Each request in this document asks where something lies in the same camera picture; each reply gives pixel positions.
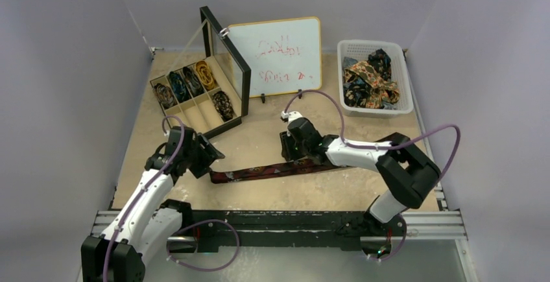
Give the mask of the dark red patterned tie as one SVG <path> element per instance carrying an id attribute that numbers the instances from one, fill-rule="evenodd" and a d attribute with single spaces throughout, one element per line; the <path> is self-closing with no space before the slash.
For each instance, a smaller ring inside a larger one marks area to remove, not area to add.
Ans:
<path id="1" fill-rule="evenodd" d="M 381 165 L 383 161 L 390 159 L 399 161 L 401 159 L 399 154 L 396 157 L 393 156 L 392 148 L 408 140 L 408 137 L 400 133 L 393 133 L 375 143 L 354 141 L 345 143 L 341 137 L 331 135 L 331 143 L 326 152 L 328 164 L 317 165 L 310 159 L 304 158 L 249 169 L 226 172 L 212 170 L 209 176 L 212 183 L 220 184 L 309 174 L 346 167 L 362 168 L 382 173 Z"/>

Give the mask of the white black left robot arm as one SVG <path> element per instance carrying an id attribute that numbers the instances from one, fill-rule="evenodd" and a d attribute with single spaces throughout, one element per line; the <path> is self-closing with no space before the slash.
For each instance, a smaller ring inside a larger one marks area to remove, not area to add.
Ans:
<path id="1" fill-rule="evenodd" d="M 169 235 L 193 229 L 193 218 L 185 213 L 190 205 L 165 196 L 187 171 L 199 178 L 224 157 L 204 134 L 172 127 L 167 141 L 146 160 L 138 186 L 114 221 L 82 243 L 83 281 L 143 281 L 151 257 Z"/>

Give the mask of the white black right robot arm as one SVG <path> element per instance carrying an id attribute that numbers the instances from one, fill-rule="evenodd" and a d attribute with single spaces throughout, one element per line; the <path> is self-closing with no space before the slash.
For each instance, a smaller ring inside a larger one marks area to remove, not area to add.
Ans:
<path id="1" fill-rule="evenodd" d="M 379 235 L 407 209 L 418 209 L 442 172 L 408 137 L 390 134 L 379 141 L 346 141 L 340 135 L 320 135 L 298 112 L 283 113 L 293 149 L 315 165 L 355 167 L 378 172 L 388 190 L 366 210 L 366 230 Z"/>

